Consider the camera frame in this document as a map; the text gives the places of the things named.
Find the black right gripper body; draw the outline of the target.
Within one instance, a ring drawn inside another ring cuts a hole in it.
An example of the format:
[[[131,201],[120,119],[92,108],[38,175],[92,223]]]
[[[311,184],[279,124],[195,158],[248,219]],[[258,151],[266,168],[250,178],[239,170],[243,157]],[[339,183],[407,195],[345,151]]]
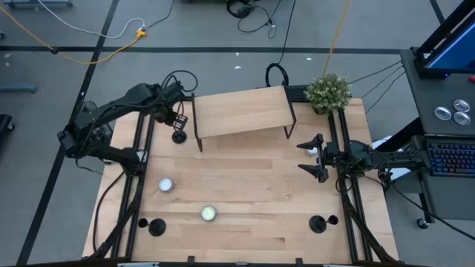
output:
[[[338,144],[335,142],[327,142],[326,146],[323,147],[322,145],[318,148],[319,149],[319,164],[324,166],[337,166],[338,159],[340,157],[340,149]]]

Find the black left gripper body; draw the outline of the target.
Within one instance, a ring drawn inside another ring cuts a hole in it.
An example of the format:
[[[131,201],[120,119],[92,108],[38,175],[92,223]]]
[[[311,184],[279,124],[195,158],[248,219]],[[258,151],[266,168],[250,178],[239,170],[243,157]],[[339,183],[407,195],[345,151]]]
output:
[[[177,112],[170,105],[161,105],[157,113],[157,121],[167,126],[173,126],[177,118]]]

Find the black candlestick holder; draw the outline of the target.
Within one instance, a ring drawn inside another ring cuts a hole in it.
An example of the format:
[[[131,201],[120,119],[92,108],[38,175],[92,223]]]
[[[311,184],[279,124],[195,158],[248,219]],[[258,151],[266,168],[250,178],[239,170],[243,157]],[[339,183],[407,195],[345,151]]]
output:
[[[166,231],[166,222],[163,219],[156,218],[148,221],[146,218],[141,218],[138,221],[139,228],[147,228],[148,232],[153,237],[159,237]]]
[[[171,139],[174,143],[176,144],[182,144],[186,141],[187,139],[187,134],[186,132],[179,127],[173,127],[174,133],[171,135]]]
[[[337,225],[338,221],[339,219],[336,215],[331,215],[327,219],[315,215],[309,219],[309,227],[314,233],[321,234],[327,230],[328,225]]]

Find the green leaf patterned candle jar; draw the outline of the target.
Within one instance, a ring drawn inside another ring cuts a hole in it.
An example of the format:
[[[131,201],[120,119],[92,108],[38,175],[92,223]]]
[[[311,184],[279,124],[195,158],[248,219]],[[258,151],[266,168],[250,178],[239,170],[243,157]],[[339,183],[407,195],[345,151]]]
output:
[[[206,222],[211,222],[215,220],[217,216],[217,210],[212,205],[205,205],[201,209],[200,216]]]

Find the potted green plant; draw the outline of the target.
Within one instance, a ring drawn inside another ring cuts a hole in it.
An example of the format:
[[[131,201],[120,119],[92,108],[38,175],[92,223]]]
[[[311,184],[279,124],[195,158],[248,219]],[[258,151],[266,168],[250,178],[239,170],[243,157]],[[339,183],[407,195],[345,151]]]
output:
[[[346,76],[327,73],[315,78],[304,90],[304,95],[313,111],[327,115],[348,106],[351,99],[351,84]]]

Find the black keyboard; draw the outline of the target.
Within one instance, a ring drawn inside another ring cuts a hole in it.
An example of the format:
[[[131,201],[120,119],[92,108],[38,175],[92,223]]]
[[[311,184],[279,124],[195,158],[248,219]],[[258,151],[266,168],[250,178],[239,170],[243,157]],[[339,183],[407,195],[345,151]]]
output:
[[[308,102],[306,85],[286,86],[286,92],[291,102]]]

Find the wooden shelf black metal legs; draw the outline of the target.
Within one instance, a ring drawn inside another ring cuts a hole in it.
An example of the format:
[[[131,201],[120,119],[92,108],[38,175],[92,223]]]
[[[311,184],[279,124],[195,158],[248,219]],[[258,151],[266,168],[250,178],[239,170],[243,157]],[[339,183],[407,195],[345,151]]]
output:
[[[199,151],[209,137],[284,129],[290,138],[297,119],[285,86],[255,88],[208,96],[191,96],[194,137]]]

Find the white paper sheet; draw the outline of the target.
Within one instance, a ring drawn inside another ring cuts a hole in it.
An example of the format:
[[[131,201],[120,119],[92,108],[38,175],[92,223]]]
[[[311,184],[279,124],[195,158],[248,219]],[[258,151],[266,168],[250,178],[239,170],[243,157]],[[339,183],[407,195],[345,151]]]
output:
[[[372,145],[374,148],[377,148],[378,146],[382,145],[383,143],[385,143],[387,140],[389,140],[392,136],[389,135],[389,136],[386,136],[386,137],[383,137],[381,139],[377,139],[375,141],[373,141]],[[410,173],[410,170],[407,169],[407,168],[393,168],[391,170],[391,180],[394,181],[396,179],[398,179],[399,177],[402,177],[404,176],[405,174],[408,174]]]

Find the grey side desk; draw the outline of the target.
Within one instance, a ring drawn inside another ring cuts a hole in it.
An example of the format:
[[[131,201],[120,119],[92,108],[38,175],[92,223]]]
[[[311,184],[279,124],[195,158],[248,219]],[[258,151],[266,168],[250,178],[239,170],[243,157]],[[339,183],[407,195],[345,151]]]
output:
[[[402,64],[413,94],[423,134],[415,140],[428,154],[429,142],[464,143],[475,145],[475,84],[468,74],[452,74],[445,79],[422,79],[414,65],[412,50],[401,51]],[[453,120],[457,112],[453,107],[456,99],[469,103],[468,126]],[[448,108],[452,117],[448,121],[437,119],[436,107]],[[475,221],[475,177],[434,176],[431,168],[421,174],[424,201],[427,209],[442,219]]]

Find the backlit colourful keyboard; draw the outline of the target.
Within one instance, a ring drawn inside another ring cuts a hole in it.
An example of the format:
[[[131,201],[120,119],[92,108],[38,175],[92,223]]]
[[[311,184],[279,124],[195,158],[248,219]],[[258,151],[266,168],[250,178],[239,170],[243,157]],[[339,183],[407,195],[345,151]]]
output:
[[[427,150],[434,176],[475,177],[475,145],[429,142]]]

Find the grey metal bar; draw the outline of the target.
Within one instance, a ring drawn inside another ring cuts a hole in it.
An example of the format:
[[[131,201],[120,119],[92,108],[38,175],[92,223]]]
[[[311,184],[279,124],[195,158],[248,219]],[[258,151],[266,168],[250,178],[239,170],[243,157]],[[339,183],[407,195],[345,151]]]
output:
[[[35,93],[37,87],[33,84],[0,83],[0,92],[29,92]]]

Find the black chair base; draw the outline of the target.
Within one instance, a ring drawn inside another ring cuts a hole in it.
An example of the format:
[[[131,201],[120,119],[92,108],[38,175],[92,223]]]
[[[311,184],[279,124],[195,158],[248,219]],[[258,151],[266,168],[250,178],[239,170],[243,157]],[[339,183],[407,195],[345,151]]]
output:
[[[7,114],[0,114],[0,134],[13,131],[14,129],[13,117]]]

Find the black computer monitor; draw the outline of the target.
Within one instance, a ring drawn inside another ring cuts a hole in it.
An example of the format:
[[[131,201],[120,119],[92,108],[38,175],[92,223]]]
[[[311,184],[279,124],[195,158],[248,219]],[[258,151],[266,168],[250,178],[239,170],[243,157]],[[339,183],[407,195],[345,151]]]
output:
[[[463,0],[414,52],[422,79],[475,74],[475,0]]]

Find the blue grey cart foot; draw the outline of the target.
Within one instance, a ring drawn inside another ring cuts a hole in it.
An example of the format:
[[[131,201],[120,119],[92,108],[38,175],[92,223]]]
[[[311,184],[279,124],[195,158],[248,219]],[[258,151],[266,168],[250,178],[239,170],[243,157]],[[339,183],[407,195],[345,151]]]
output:
[[[2,4],[15,8],[19,6],[47,6],[63,4],[67,7],[73,7],[71,0],[0,0]]]

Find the black metal frame rails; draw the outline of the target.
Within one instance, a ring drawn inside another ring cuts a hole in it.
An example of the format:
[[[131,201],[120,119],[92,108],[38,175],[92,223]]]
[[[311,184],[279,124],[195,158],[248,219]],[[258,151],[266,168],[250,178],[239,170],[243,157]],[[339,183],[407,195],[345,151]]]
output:
[[[140,206],[145,186],[145,175],[148,167],[147,157],[148,153],[151,150],[152,134],[154,132],[153,120],[154,119],[150,117],[148,121],[145,147],[142,150],[142,155],[139,157],[138,170],[135,173],[130,174],[127,174],[125,171],[123,171],[105,189],[104,193],[99,198],[99,202],[96,205],[93,222],[92,245],[94,252],[90,256],[85,257],[86,260],[112,260],[119,258],[118,253],[121,244],[122,233],[128,223],[130,223],[130,229],[128,232],[124,259],[128,261],[131,260],[137,234]],[[119,207],[117,223],[111,230],[111,233],[108,235],[105,241],[100,246],[96,247],[96,234],[99,222],[100,205],[102,204],[102,201],[104,200],[106,194],[112,189],[112,187],[119,181],[122,176],[126,176],[126,181],[124,185],[124,191],[122,193],[122,202]]]
[[[387,253],[367,227],[357,177],[359,174],[363,174],[363,171],[352,169],[353,164],[350,162],[352,155],[350,135],[345,112],[342,109],[338,110],[338,119],[343,136],[342,146],[340,146],[338,142],[335,115],[330,114],[328,116],[332,137],[332,142],[330,143],[330,162],[337,170],[336,188],[341,197],[351,262],[357,263],[359,261],[356,234],[353,229],[353,227],[356,226],[361,235],[361,244],[364,254],[363,263],[372,263],[374,257],[378,257],[381,263],[397,263],[398,260]]]

